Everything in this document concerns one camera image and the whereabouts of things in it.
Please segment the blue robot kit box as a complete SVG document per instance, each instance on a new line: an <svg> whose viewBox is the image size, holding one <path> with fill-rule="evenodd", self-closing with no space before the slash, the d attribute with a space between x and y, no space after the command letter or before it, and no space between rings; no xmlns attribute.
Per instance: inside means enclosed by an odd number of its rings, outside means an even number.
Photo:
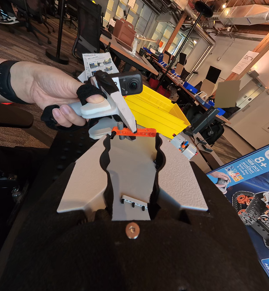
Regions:
<svg viewBox="0 0 269 291"><path fill-rule="evenodd" d="M207 176L236 210L269 277L269 144Z"/></svg>

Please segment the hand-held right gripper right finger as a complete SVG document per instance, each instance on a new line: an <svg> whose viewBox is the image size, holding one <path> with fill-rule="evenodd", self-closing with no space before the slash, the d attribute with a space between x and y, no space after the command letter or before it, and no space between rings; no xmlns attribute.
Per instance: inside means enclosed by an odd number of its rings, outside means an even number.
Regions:
<svg viewBox="0 0 269 291"><path fill-rule="evenodd" d="M179 214L183 209L206 212L208 206L188 158L162 134L156 134L155 149L156 173L149 212L158 207L171 214Z"/></svg>

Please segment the orange toy beam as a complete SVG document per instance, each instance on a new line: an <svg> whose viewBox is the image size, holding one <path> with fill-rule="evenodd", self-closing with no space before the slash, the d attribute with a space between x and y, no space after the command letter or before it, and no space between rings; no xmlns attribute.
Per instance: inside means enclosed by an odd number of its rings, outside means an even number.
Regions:
<svg viewBox="0 0 269 291"><path fill-rule="evenodd" d="M133 133L129 128L122 128L122 129L118 129L117 126L114 126L112 131L111 131L111 135L110 135L110 139L113 139L114 136L118 135L118 136L130 136L130 137L155 137L156 136L156 129L152 129L152 128L138 128L136 133Z"/></svg>

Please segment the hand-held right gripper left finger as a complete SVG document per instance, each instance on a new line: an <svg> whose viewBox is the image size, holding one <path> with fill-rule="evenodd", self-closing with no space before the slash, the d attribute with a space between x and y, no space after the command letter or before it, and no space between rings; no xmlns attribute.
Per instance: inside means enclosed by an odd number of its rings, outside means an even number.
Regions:
<svg viewBox="0 0 269 291"><path fill-rule="evenodd" d="M109 134L104 135L75 162L58 213L83 210L85 214L92 214L107 208L112 214L114 192L107 170L110 141Z"/></svg>

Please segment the black backpack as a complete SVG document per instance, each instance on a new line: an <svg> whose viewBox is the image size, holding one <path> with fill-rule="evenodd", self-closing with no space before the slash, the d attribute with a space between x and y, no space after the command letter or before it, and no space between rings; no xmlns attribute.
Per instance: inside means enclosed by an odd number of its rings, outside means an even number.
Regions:
<svg viewBox="0 0 269 291"><path fill-rule="evenodd" d="M206 129L199 131L203 139L210 145L213 146L214 143L222 136L224 133L224 126L221 122L213 122Z"/></svg>

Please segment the grey desk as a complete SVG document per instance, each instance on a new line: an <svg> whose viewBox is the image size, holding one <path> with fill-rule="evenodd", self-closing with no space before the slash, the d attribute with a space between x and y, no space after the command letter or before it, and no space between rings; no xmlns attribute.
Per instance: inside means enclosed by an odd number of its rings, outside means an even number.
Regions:
<svg viewBox="0 0 269 291"><path fill-rule="evenodd" d="M112 220L149 221L148 210L130 203L121 204L122 195L149 203L156 173L155 137L137 137L135 141L114 137L109 151L110 164L107 167L114 191Z"/></svg>

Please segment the black pole with round base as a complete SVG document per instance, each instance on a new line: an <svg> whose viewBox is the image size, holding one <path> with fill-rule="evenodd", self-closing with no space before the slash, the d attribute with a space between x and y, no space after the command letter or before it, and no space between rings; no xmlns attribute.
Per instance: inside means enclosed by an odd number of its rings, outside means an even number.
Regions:
<svg viewBox="0 0 269 291"><path fill-rule="evenodd" d="M61 53L61 41L62 41L62 32L63 32L63 23L64 23L64 8L65 8L65 0L61 0L59 2L60 7L60 17L59 17L59 33L58 33L58 39L57 39L57 46L56 51L54 49L46 49L45 55L51 59L52 61L62 64L62 65L68 65L69 64L69 58Z"/></svg>

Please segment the brown bag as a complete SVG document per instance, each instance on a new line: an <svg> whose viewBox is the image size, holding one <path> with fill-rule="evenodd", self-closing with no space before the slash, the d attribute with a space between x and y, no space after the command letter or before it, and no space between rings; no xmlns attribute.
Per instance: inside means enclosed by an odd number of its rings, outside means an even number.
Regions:
<svg viewBox="0 0 269 291"><path fill-rule="evenodd" d="M132 46L133 40L135 38L135 30L133 24L124 20L124 19L117 19L113 35L120 39L122 42L126 43L129 46Z"/></svg>

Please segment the black office chair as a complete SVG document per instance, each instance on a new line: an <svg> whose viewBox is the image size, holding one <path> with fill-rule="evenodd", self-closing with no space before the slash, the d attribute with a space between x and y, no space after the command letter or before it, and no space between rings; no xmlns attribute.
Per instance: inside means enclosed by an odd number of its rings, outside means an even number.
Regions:
<svg viewBox="0 0 269 291"><path fill-rule="evenodd" d="M90 0L77 0L78 32L72 55L82 62L83 53L100 52L102 7Z"/></svg>

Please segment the yellow plastic bin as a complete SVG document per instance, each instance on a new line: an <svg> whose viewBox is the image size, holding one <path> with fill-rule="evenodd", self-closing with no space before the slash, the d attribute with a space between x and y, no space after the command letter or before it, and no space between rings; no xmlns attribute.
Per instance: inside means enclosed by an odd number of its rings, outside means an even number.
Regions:
<svg viewBox="0 0 269 291"><path fill-rule="evenodd" d="M143 85L140 94L128 95L125 101L131 109L137 125L154 128L158 133L172 139L190 125L177 104Z"/></svg>

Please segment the grey orange robot sub-assembly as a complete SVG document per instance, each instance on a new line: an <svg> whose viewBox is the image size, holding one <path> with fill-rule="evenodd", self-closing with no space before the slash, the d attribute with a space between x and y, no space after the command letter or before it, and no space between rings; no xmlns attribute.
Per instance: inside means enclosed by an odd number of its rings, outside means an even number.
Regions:
<svg viewBox="0 0 269 291"><path fill-rule="evenodd" d="M198 154L197 148L180 134L173 134L170 142L189 160Z"/></svg>

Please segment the red bag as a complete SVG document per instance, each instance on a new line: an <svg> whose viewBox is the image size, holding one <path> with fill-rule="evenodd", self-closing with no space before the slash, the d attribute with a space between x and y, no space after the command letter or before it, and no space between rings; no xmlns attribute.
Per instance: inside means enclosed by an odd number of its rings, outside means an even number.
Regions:
<svg viewBox="0 0 269 291"><path fill-rule="evenodd" d="M169 98L170 97L170 90L169 89L164 89L162 87L162 85L160 85L158 87L158 89L156 90L156 92L158 92L159 94L165 96L166 98Z"/></svg>

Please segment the black wristband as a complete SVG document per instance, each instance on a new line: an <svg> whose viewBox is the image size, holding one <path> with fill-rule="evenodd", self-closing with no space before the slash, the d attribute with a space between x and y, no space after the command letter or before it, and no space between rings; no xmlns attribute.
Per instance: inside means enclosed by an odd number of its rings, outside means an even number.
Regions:
<svg viewBox="0 0 269 291"><path fill-rule="evenodd" d="M18 104L29 104L18 98L11 86L11 67L19 61L5 60L0 64L0 95L5 99Z"/></svg>

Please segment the silver air duct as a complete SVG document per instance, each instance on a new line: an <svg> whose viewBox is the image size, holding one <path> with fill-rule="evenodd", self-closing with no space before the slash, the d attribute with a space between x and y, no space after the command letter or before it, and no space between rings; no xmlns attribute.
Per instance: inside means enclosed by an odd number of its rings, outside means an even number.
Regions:
<svg viewBox="0 0 269 291"><path fill-rule="evenodd" d="M256 25L269 23L269 5L242 5L226 8L218 20L224 24Z"/></svg>

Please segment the blue storage bin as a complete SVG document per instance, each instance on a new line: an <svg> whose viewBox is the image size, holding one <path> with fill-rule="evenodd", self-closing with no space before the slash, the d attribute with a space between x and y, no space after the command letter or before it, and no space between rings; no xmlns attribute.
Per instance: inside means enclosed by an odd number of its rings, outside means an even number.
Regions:
<svg viewBox="0 0 269 291"><path fill-rule="evenodd" d="M188 82L184 82L183 83L183 87L188 90L189 92L191 92L192 94L196 94L198 92L198 89L196 89L195 87L193 87L191 84L189 84Z"/></svg>

